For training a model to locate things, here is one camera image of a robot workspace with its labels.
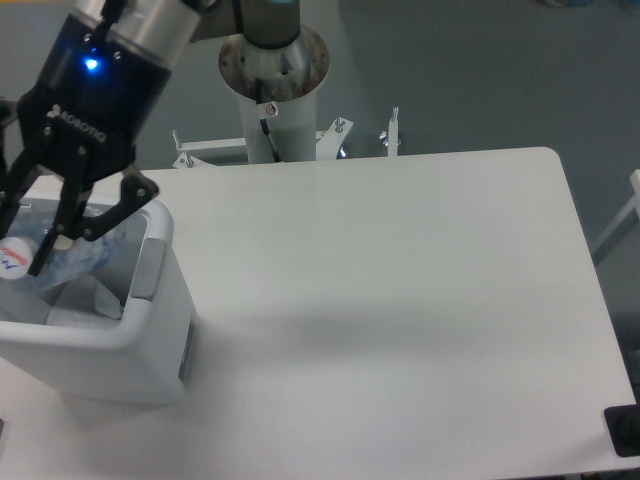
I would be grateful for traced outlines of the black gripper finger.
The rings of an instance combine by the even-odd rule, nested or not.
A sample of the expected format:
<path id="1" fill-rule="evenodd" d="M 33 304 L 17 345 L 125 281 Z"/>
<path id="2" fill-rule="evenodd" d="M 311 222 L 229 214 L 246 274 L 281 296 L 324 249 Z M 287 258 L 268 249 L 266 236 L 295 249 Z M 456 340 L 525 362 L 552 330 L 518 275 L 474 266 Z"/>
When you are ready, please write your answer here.
<path id="1" fill-rule="evenodd" d="M 40 158 L 53 140 L 53 129 L 45 123 L 24 145 L 7 168 L 4 157 L 5 130 L 18 119 L 17 101 L 1 99 L 1 237 L 4 238 L 20 207 L 20 200 L 41 175 Z"/>
<path id="2" fill-rule="evenodd" d="M 135 157 L 135 147 L 120 140 L 111 146 L 78 145 L 69 153 L 45 156 L 39 164 L 59 175 L 63 185 L 52 227 L 35 254 L 30 275 L 41 273 L 58 239 L 96 241 L 158 196 L 159 187 L 140 172 Z M 101 214 L 87 215 L 95 183 L 117 172 L 123 175 L 118 202 Z"/>

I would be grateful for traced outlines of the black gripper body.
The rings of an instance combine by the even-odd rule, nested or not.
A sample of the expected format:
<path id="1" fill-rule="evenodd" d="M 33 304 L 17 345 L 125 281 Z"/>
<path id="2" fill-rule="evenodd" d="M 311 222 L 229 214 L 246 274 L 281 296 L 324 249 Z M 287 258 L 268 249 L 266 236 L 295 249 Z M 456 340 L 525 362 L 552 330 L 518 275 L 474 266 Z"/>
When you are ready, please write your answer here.
<path id="1" fill-rule="evenodd" d="M 17 106 L 23 143 L 35 147 L 34 164 L 66 177 L 83 147 L 87 183 L 133 163 L 136 138 L 170 77 L 115 39 L 87 42 L 91 33 L 79 16 L 68 15 Z"/>

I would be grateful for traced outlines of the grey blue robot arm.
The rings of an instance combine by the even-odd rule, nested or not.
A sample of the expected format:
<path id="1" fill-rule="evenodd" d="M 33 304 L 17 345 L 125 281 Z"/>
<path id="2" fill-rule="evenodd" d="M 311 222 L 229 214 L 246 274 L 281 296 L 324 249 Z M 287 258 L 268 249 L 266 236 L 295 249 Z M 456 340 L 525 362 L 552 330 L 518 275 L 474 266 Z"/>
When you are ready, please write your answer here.
<path id="1" fill-rule="evenodd" d="M 54 220 L 29 266 L 38 275 L 60 238 L 94 241 L 153 200 L 158 186 L 135 164 L 135 142 L 191 42 L 242 35 L 264 49 L 300 33 L 296 1 L 79 1 L 34 86 L 3 100 L 23 148 L 1 165 L 1 227 L 44 173 L 62 181 Z"/>

